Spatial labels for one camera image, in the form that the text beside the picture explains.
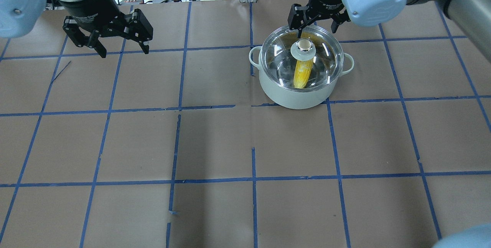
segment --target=blue tape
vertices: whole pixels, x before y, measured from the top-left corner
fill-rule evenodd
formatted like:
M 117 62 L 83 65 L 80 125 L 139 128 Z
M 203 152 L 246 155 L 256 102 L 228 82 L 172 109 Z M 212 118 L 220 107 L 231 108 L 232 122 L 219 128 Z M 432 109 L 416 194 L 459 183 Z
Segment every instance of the blue tape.
M 230 46 L 214 46 L 214 47 L 195 47 L 195 48 L 188 48 L 188 51 L 190 50 L 216 50 L 216 49 L 237 49 L 237 48 L 246 48 L 249 47 L 249 45 L 230 45 Z
M 167 231 L 165 233 L 165 248 L 169 248 L 170 245 L 170 222 L 167 223 Z
M 254 248 L 258 248 L 258 236 L 257 236 L 257 192 L 256 192 L 256 148 L 253 147 L 252 151 L 252 219 L 253 219 L 253 232 L 254 232 Z
M 7 43 L 5 43 L 5 47 L 3 48 L 2 54 L 0 55 L 0 61 L 2 61 L 3 56 L 5 56 L 5 52 L 7 51 L 7 47 L 10 44 L 10 38 L 7 40 Z
M 182 110 L 182 106 L 183 106 L 184 73 L 186 71 L 186 55 L 188 52 L 189 21 L 191 20 L 191 5 L 193 5 L 193 2 L 189 2 L 188 17 L 186 20 L 186 35 L 184 36 L 183 64 L 181 68 L 181 84 L 179 85 L 179 111 Z
M 426 172 L 425 176 L 491 175 L 491 170 Z
M 177 171 L 177 154 L 179 151 L 180 132 L 181 132 L 181 114 L 177 115 L 176 140 L 174 143 L 174 160 L 172 162 L 172 184 L 170 185 L 170 195 L 169 195 L 169 211 L 172 211 L 174 208 L 174 187 L 175 187 L 176 171 Z
M 365 179 L 365 178 L 400 178 L 400 177 L 417 177 L 421 173 L 387 173 L 387 174 L 356 174 L 342 175 L 343 179 Z
M 425 172 L 424 176 L 461 176 L 461 175 L 491 175 L 491 170 L 474 171 L 444 171 L 444 172 Z M 366 178 L 404 178 L 418 177 L 421 173 L 384 173 L 384 174 L 351 174 L 341 175 L 343 179 L 366 179 Z M 209 184 L 209 183 L 230 183 L 230 182 L 253 182 L 271 180 L 337 180 L 337 175 L 317 175 L 317 176 L 279 176 L 279 177 L 235 177 L 220 179 L 201 179 L 201 180 L 127 180 L 114 182 L 96 182 L 96 185 L 170 185 L 170 184 Z M 17 184 L 0 184 L 0 187 L 16 187 Z M 19 187 L 66 187 L 92 185 L 92 182 L 63 182 L 63 183 L 21 183 Z
M 182 110 L 201 110 L 201 109 L 222 109 L 222 108 L 234 108 L 235 105 L 211 105 L 211 106 L 188 106 L 182 107 Z
M 337 104 L 337 103 L 372 103 L 372 102 L 393 102 L 393 101 L 400 101 L 400 99 L 361 99 L 361 100 L 338 100 L 338 101 L 330 101 L 330 104 Z

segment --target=yellow corn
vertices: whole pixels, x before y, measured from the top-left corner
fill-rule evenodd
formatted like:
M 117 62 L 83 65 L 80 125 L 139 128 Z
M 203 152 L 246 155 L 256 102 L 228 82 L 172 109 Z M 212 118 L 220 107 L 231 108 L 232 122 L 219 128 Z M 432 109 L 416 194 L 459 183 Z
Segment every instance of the yellow corn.
M 310 77 L 310 71 L 312 71 L 313 66 L 314 58 L 307 61 L 297 60 L 297 65 L 295 66 L 295 74 L 293 75 L 293 87 L 297 89 L 305 88 L 308 78 Z

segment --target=table surface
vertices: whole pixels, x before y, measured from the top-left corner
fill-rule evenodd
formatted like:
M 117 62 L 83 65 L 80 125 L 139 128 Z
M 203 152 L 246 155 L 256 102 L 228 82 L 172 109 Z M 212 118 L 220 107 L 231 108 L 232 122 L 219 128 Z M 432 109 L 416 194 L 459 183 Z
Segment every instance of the table surface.
M 64 10 L 0 39 L 0 248 L 429 248 L 489 222 L 491 64 L 413 5 L 342 25 L 354 70 L 283 108 L 247 54 L 306 1 L 142 5 L 148 55 L 75 47 Z

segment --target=lid knob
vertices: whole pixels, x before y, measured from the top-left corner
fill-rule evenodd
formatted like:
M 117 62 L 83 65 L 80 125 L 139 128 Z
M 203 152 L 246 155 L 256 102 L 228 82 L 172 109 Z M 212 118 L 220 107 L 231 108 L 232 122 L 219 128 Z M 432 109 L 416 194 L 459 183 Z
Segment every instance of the lid knob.
M 316 50 L 315 45 L 311 40 L 301 38 L 292 45 L 290 52 L 295 59 L 307 61 L 315 56 Z

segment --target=blue grid line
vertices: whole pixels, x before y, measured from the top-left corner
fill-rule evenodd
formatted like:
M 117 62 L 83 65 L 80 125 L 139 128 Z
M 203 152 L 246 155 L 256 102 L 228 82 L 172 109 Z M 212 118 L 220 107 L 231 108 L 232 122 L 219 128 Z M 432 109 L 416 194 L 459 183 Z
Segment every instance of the blue grid line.
M 332 115 L 332 111 L 331 111 L 329 98 L 327 99 L 327 102 L 328 103 L 326 105 L 328 108 L 329 128 L 330 128 L 330 133 L 331 133 L 331 140 L 333 142 L 334 162 L 336 164 L 336 177 L 338 180 L 339 199 L 340 199 L 340 203 L 341 203 L 341 212 L 343 215 L 344 233 L 346 236 L 346 246 L 348 248 L 351 248 L 351 240 L 349 238 L 349 228 L 348 228 L 348 217 L 346 215 L 346 206 L 344 203 L 343 177 L 341 174 L 341 168 L 339 166 L 339 157 L 338 157 L 337 146 L 336 146 L 336 136 L 334 134 L 333 115 Z
M 177 115 L 177 126 L 176 126 L 176 140 L 174 143 L 174 160 L 172 161 L 172 180 L 170 185 L 170 195 L 169 195 L 169 211 L 174 208 L 174 187 L 176 180 L 177 171 L 177 153 L 179 151 L 179 135 L 181 132 L 181 114 Z
M 4 57 L 3 60 L 17 60 L 17 59 L 40 59 L 40 58 L 57 58 L 60 55 L 39 55 L 39 56 L 16 56 L 16 57 Z
M 11 40 L 11 39 L 9 38 L 9 39 L 7 40 L 7 43 L 5 43 L 5 47 L 3 48 L 2 54 L 0 55 L 0 61 L 2 61 L 3 56 L 5 56 L 5 52 L 7 51 L 7 47 L 8 47 L 8 45 L 9 45 L 9 43 L 10 43 L 10 40 Z
M 211 105 L 211 106 L 187 106 L 187 107 L 182 107 L 182 110 L 221 109 L 221 108 L 234 108 L 234 107 L 235 104 Z
M 120 51 L 106 52 L 107 55 L 117 55 Z M 98 56 L 97 52 L 93 53 L 73 53 L 73 54 L 63 54 L 61 57 L 80 57 L 80 56 Z
M 167 222 L 167 231 L 165 232 L 165 248 L 170 245 L 170 222 Z
M 420 172 L 421 178 L 423 180 L 423 187 L 424 187 L 425 192 L 426 192 L 426 198 L 428 199 L 428 206 L 430 207 L 430 212 L 431 212 L 431 215 L 433 218 L 433 224 L 435 226 L 435 231 L 437 232 L 438 239 L 441 239 L 442 233 L 440 232 L 440 226 L 438 225 L 437 215 L 435 213 L 435 208 L 433 207 L 433 201 L 431 198 L 430 189 L 428 188 L 428 182 L 426 181 L 426 176 L 425 176 L 425 171 L 423 169 L 423 164 L 420 161 L 420 155 L 419 155 L 418 146 L 416 144 L 416 138 L 415 138 L 414 132 L 412 130 L 411 120 L 409 118 L 409 113 L 407 113 L 407 108 L 405 106 L 405 99 L 404 99 L 402 90 L 400 89 L 399 79 L 397 77 L 394 62 L 393 62 L 392 56 L 390 54 L 389 46 L 388 46 L 387 41 L 386 41 L 386 35 L 384 33 L 384 29 L 382 28 L 382 24 L 379 24 L 379 29 L 380 29 L 380 33 L 382 34 L 382 39 L 384 39 L 384 46 L 386 48 L 387 58 L 389 60 L 390 68 L 391 68 L 393 76 L 394 76 L 394 81 L 396 83 L 397 92 L 399 93 L 399 96 L 400 96 L 400 104 L 402 104 L 402 108 L 403 108 L 404 116 L 405 116 L 405 121 L 407 123 L 407 128 L 409 129 L 409 133 L 410 133 L 411 140 L 412 140 L 412 146 L 414 147 L 414 153 L 416 154 L 416 160 L 418 162 L 419 172 Z
M 463 175 L 491 175 L 491 170 L 474 171 L 442 171 L 425 172 L 425 176 L 463 176 Z M 383 173 L 383 174 L 349 174 L 341 175 L 343 179 L 369 179 L 369 178 L 401 178 L 418 177 L 421 173 Z M 279 176 L 279 177 L 235 177 L 217 179 L 180 179 L 180 180 L 129 180 L 129 181 L 106 181 L 96 182 L 96 185 L 170 185 L 170 184 L 209 184 L 230 182 L 254 182 L 254 181 L 279 181 L 279 180 L 337 180 L 337 175 L 316 176 Z M 16 187 L 17 184 L 0 184 L 0 187 Z M 92 182 L 63 182 L 63 183 L 21 183 L 19 187 L 66 187 L 92 185 Z
M 114 182 L 96 182 L 95 185 L 167 185 L 172 183 L 172 180 L 125 180 Z
M 404 98 L 404 101 L 435 101 L 435 100 L 458 100 L 458 99 L 491 99 L 491 95 L 488 96 L 443 96 L 440 98 Z M 330 104 L 338 103 L 379 103 L 379 102 L 400 102 L 400 99 L 362 99 L 362 100 L 338 100 L 330 101 Z M 219 109 L 219 108 L 234 108 L 235 104 L 227 105 L 206 105 L 206 106 L 185 106 L 181 110 L 200 110 L 200 109 Z M 251 107 L 268 107 L 279 106 L 277 103 L 263 103 L 260 105 L 251 105 Z M 127 113 L 127 112 L 153 112 L 153 111 L 175 111 L 179 110 L 179 107 L 168 108 L 133 108 L 133 109 L 112 109 L 112 110 L 83 110 L 83 111 L 60 111 L 60 112 L 37 112 L 37 113 L 7 113 L 0 114 L 0 117 L 19 117 L 19 116 L 51 116 L 51 115 L 82 115 L 82 114 L 107 114 L 111 113 Z
M 427 172 L 426 176 L 491 175 L 491 170 Z
M 123 40 L 123 45 L 121 45 L 121 52 L 119 53 L 119 59 L 118 59 L 118 65 L 116 68 L 116 73 L 114 75 L 114 82 L 112 84 L 112 91 L 111 91 L 111 99 L 109 101 L 109 108 L 107 111 L 107 118 L 105 120 L 105 125 L 104 125 L 104 131 L 102 133 L 102 140 L 101 140 L 101 146 L 99 149 L 99 155 L 97 157 L 97 163 L 95 166 L 95 171 L 94 171 L 94 177 L 92 179 L 92 184 L 91 184 L 91 193 L 89 194 L 89 199 L 87 203 L 87 210 L 86 210 L 86 216 L 84 218 L 84 225 L 82 227 L 82 234 L 80 237 L 80 245 L 79 248 L 84 247 L 84 241 L 86 238 L 86 231 L 87 231 L 87 224 L 89 221 L 89 216 L 91 214 L 91 207 L 92 207 L 92 200 L 94 198 L 94 192 L 95 192 L 95 187 L 96 187 L 96 182 L 97 182 L 97 176 L 99 174 L 99 168 L 101 166 L 101 155 L 104 151 L 104 145 L 105 145 L 105 137 L 107 135 L 107 129 L 109 127 L 109 120 L 111 119 L 111 110 L 112 110 L 112 104 L 114 102 L 114 95 L 116 93 L 116 85 L 118 82 L 118 77 L 119 77 L 119 70 L 121 69 L 121 61 L 123 60 L 123 51 L 124 47 L 126 45 L 126 39 Z
M 61 47 L 60 54 L 63 53 L 63 50 L 65 49 L 67 40 L 68 40 L 68 36 L 66 36 L 65 37 L 65 41 L 63 41 L 63 45 Z M 43 102 L 43 106 L 42 106 L 42 109 L 41 109 L 41 113 L 44 112 L 44 109 L 46 108 L 46 104 L 48 103 L 49 93 L 51 92 L 51 87 L 53 86 L 53 79 L 55 78 L 56 72 L 58 71 L 58 67 L 59 67 L 60 61 L 61 61 L 61 57 L 58 57 L 58 61 L 56 61 L 56 66 L 54 67 L 54 70 L 53 70 L 53 75 L 51 76 L 51 81 L 50 81 L 51 83 L 49 83 L 49 87 L 48 87 L 48 90 L 46 92 L 46 96 L 44 98 L 44 102 Z M 19 186 L 21 184 L 22 177 L 24 175 L 24 171 L 26 170 L 26 166 L 28 164 L 29 156 L 30 156 L 30 153 L 32 151 L 32 146 L 34 145 L 34 141 L 36 139 L 37 131 L 39 130 L 39 124 L 41 124 L 41 118 L 42 118 L 42 115 L 40 115 L 39 118 L 37 119 L 36 127 L 34 129 L 34 132 L 32 133 L 32 138 L 31 138 L 31 141 L 29 143 L 29 148 L 28 148 L 28 151 L 26 153 L 26 157 L 24 158 L 24 162 L 22 164 L 22 168 L 21 168 L 21 171 L 20 171 L 20 174 L 19 174 L 19 178 L 17 179 L 17 183 L 16 183 L 16 186 L 15 186 L 15 189 L 14 189 L 14 193 L 12 194 L 12 199 L 10 201 L 10 205 L 8 207 L 7 214 L 5 216 L 5 220 L 4 220 L 3 225 L 2 225 L 2 230 L 0 231 L 0 243 L 2 243 L 3 235 L 5 234 L 5 229 L 7 227 L 7 223 L 8 223 L 8 220 L 10 218 L 10 214 L 12 213 L 12 208 L 14 207 L 15 199 L 17 197 L 17 192 L 19 191 Z
M 183 106 L 184 72 L 186 71 L 186 54 L 188 52 L 189 20 L 191 19 L 192 4 L 193 2 L 189 2 L 188 5 L 188 17 L 186 20 L 186 35 L 184 36 L 183 64 L 181 68 L 181 84 L 179 85 L 179 111 L 182 109 Z
M 67 182 L 67 183 L 21 183 L 20 187 L 76 187 L 80 185 L 92 185 L 92 182 Z
M 229 46 L 211 46 L 211 47 L 194 47 L 194 48 L 188 48 L 189 50 L 216 50 L 216 49 L 237 49 L 237 48 L 246 48 L 250 47 L 249 45 L 229 45 Z
M 339 43 L 351 43 L 351 42 L 381 42 L 382 39 L 366 39 L 366 40 L 343 40 Z
M 372 103 L 372 102 L 395 102 L 400 101 L 400 99 L 361 99 L 361 100 L 338 100 L 329 101 L 330 104 L 338 103 Z
M 387 173 L 387 174 L 356 174 L 342 175 L 343 179 L 365 179 L 365 178 L 400 178 L 400 177 L 417 177 L 421 173 Z
M 257 192 L 256 192 L 256 148 L 253 147 L 252 151 L 252 224 L 254 231 L 254 248 L 258 248 L 257 240 Z
M 279 106 L 278 103 L 263 103 L 261 105 L 251 105 L 251 107 L 269 107 L 269 106 Z
M 156 52 L 174 52 L 174 51 L 184 51 L 184 48 L 150 49 L 148 52 L 156 53 Z M 135 54 L 135 53 L 143 53 L 143 52 L 142 50 L 131 50 L 131 51 L 124 51 L 123 53 Z
M 450 38 L 450 41 L 452 42 L 452 46 L 455 50 L 455 54 L 457 55 L 457 58 L 459 58 L 459 62 L 462 66 L 462 69 L 465 73 L 465 76 L 467 77 L 467 80 L 469 81 L 470 87 L 472 88 L 472 92 L 476 96 L 477 104 L 479 104 L 479 108 L 481 108 L 481 112 L 482 112 L 484 120 L 486 121 L 486 124 L 488 126 L 488 130 L 489 130 L 489 132 L 491 132 L 491 124 L 489 123 L 489 117 L 486 114 L 486 111 L 484 110 L 483 103 L 481 102 L 481 99 L 479 98 L 479 94 L 477 94 L 477 89 L 474 86 L 472 79 L 470 78 L 470 75 L 469 75 L 467 68 L 465 67 L 465 63 L 463 62 L 463 59 L 462 59 L 460 52 L 459 52 L 459 49 L 457 48 L 457 45 L 455 44 L 454 37 L 452 36 L 452 33 L 450 33 L 450 30 L 448 28 L 448 24 L 445 21 L 445 17 L 443 16 L 443 13 L 442 13 L 442 11 L 440 11 L 440 9 L 438 9 L 438 13 L 440 14 L 440 18 L 442 19 L 443 25 L 445 26 L 445 30 L 447 30 L 448 37 Z

